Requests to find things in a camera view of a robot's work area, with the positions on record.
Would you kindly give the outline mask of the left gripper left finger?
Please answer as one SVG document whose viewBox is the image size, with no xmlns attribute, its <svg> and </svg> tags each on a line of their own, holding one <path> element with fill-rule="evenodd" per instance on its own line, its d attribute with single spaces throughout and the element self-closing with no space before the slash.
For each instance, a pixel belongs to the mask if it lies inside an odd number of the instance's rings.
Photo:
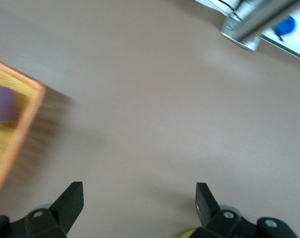
<svg viewBox="0 0 300 238">
<path fill-rule="evenodd" d="M 84 207 L 83 183 L 75 181 L 49 206 L 10 222 L 0 215 L 0 238 L 66 238 Z"/>
</svg>

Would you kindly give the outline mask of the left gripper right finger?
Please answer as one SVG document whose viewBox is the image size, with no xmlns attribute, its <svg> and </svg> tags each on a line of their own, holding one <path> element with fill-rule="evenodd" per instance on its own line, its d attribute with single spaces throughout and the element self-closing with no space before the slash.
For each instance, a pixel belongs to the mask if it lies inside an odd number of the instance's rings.
<svg viewBox="0 0 300 238">
<path fill-rule="evenodd" d="M 196 184 L 196 209 L 201 226 L 197 238 L 294 238 L 282 220 L 262 217 L 253 224 L 228 208 L 221 208 L 206 183 Z"/>
</svg>

